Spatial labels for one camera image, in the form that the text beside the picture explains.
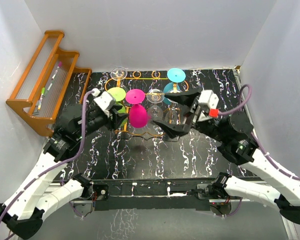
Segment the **orange wooden shelf rack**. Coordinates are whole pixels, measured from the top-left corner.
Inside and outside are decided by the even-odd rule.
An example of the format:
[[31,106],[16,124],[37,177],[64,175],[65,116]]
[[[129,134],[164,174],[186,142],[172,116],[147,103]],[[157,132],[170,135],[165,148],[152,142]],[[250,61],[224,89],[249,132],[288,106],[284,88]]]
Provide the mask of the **orange wooden shelf rack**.
[[[86,76],[79,99],[82,101],[92,74],[91,68],[76,65],[80,56],[78,51],[68,51],[60,47],[64,36],[61,30],[45,31],[11,96],[6,100],[6,104],[43,137],[50,137],[54,132],[53,125],[57,120],[72,75]],[[62,66],[52,81],[59,62],[62,62]],[[41,109],[38,110],[43,87],[45,87],[45,94]]]

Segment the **pink capped marker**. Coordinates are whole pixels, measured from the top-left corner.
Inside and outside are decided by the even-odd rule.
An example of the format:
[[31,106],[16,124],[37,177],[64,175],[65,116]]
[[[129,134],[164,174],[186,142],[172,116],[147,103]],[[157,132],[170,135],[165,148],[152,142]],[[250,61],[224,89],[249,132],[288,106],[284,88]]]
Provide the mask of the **pink capped marker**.
[[54,81],[54,79],[55,79],[55,77],[56,77],[56,75],[57,75],[59,69],[61,68],[62,64],[63,64],[63,63],[62,63],[61,61],[58,63],[58,65],[57,65],[57,67],[56,67],[56,70],[54,71],[54,73],[53,73],[53,75],[52,75],[52,77],[51,77],[51,80],[52,80],[52,81]]

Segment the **magenta plastic wine glass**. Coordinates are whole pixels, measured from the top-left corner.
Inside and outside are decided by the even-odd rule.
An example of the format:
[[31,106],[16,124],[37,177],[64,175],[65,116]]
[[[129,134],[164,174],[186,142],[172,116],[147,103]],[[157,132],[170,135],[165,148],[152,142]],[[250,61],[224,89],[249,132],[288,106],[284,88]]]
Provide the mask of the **magenta plastic wine glass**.
[[143,128],[147,125],[148,114],[141,105],[145,97],[145,93],[140,89],[131,89],[126,93],[125,100],[132,105],[128,113],[128,119],[134,128]]

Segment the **green capped marker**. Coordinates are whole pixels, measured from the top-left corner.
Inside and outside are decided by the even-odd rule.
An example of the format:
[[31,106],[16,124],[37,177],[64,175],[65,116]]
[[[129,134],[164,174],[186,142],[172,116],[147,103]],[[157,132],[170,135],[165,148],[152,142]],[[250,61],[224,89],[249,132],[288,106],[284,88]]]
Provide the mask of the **green capped marker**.
[[43,88],[41,89],[40,98],[39,98],[38,105],[37,105],[37,110],[38,110],[38,111],[41,109],[42,101],[43,101],[43,98],[44,98],[44,96],[45,96],[45,91],[46,91],[46,88],[43,87]]

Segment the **aluminium base frame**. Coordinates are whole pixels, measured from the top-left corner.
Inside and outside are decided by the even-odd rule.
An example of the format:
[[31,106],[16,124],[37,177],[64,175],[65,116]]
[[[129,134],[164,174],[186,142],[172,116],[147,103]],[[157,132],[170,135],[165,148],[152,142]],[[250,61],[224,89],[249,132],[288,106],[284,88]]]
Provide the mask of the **aluminium base frame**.
[[293,223],[255,201],[232,202],[233,212],[194,196],[124,196],[99,201],[106,210],[65,205],[44,222],[42,240],[297,240]]

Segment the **teal plastic wine glass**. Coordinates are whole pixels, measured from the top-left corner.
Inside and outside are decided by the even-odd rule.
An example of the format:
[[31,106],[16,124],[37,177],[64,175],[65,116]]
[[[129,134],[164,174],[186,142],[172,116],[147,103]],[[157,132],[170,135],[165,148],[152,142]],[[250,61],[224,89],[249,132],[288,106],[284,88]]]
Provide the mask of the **teal plastic wine glass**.
[[174,88],[180,90],[178,84],[182,83],[186,79],[186,73],[180,68],[170,68],[167,71],[167,78],[169,80],[169,83],[163,89],[164,94],[168,93],[171,90],[174,90]]

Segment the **clear short wine glass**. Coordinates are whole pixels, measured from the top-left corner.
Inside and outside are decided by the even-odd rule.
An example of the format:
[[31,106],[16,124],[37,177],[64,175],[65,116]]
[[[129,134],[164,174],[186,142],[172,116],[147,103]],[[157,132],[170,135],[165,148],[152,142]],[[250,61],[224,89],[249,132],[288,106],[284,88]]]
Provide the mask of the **clear short wine glass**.
[[146,94],[147,101],[151,103],[151,107],[148,108],[147,114],[152,120],[161,120],[163,118],[163,110],[159,103],[162,103],[165,96],[162,90],[160,89],[151,89]]

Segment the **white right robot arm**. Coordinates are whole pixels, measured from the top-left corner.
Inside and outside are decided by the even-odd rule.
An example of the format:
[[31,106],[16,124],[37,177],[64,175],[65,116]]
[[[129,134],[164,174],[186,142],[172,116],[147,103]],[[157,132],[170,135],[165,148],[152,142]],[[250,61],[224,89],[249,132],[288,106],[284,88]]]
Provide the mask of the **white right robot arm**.
[[195,89],[164,96],[186,107],[182,124],[155,121],[170,138],[182,137],[195,129],[219,142],[217,149],[226,160],[266,182],[262,185],[221,172],[211,185],[196,188],[194,192],[198,197],[249,199],[276,209],[284,218],[300,225],[300,178],[264,151],[252,134],[254,127],[249,117],[239,106],[220,112],[216,108],[219,98],[212,90]]

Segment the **green plastic wine glass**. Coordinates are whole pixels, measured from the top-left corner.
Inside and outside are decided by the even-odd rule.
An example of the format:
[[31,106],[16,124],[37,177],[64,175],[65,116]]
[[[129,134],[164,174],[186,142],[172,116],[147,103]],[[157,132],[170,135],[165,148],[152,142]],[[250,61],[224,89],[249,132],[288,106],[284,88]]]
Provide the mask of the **green plastic wine glass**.
[[116,102],[122,106],[118,112],[126,113],[126,108],[121,103],[126,97],[126,91],[121,87],[112,87],[107,92],[110,93],[115,98]]

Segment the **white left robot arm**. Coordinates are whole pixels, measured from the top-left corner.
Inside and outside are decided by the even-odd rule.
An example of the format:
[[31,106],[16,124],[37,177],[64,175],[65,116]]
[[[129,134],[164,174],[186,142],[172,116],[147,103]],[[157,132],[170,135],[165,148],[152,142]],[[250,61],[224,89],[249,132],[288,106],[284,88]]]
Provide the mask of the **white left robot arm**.
[[61,113],[59,123],[25,181],[4,203],[0,203],[0,223],[23,240],[33,237],[43,222],[70,201],[87,200],[93,195],[93,183],[79,173],[67,183],[45,194],[56,175],[83,151],[85,137],[103,126],[117,129],[128,117],[116,103],[106,115],[99,106],[83,112],[81,104],[70,104]]

